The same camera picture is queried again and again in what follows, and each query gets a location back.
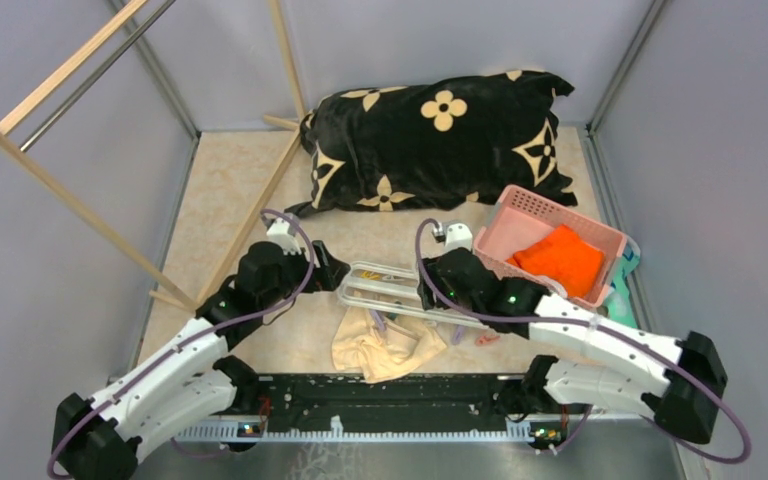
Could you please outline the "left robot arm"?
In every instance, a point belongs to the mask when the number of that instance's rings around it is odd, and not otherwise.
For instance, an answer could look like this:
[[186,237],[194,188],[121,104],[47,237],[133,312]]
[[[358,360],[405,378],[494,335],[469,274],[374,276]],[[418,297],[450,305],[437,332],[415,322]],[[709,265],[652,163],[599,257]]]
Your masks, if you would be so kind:
[[[310,256],[253,244],[235,274],[162,349],[87,398],[58,405],[52,479],[129,479],[158,447],[215,413],[259,407],[259,376],[232,350],[302,293],[333,292],[350,266],[315,241]],[[61,466],[63,473],[54,471]]]

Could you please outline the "cream boxer underwear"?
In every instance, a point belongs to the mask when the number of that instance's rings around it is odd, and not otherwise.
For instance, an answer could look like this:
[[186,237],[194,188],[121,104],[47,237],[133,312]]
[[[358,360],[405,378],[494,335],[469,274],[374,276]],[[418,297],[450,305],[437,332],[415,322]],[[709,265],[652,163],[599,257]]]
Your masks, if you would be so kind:
[[331,357],[336,370],[381,383],[414,372],[447,348],[436,329],[420,318],[385,319],[380,329],[370,311],[351,307],[336,331]]

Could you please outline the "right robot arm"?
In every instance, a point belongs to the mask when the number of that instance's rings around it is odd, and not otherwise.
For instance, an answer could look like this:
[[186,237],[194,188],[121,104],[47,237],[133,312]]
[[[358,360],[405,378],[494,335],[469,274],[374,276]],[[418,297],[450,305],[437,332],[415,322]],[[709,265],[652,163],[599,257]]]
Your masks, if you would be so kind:
[[417,264],[426,307],[463,313],[498,333],[574,350],[576,366],[553,356],[535,359],[523,398],[536,412],[556,404],[589,404],[635,413],[685,442],[710,443],[728,375],[713,340],[624,326],[586,310],[524,277],[499,277],[458,248]]

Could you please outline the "white clip hanger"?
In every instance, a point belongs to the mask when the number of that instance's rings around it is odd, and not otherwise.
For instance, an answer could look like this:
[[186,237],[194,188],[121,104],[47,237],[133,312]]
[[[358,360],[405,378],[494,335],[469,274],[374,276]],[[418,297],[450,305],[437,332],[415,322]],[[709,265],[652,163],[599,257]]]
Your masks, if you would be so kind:
[[[426,321],[463,325],[466,328],[488,329],[488,326],[478,320],[453,310],[424,310],[417,292],[420,275],[415,267],[405,269],[364,261],[353,262],[350,267],[350,273],[336,290],[337,298],[343,305]],[[363,271],[379,272],[383,279],[364,279],[361,277]]]

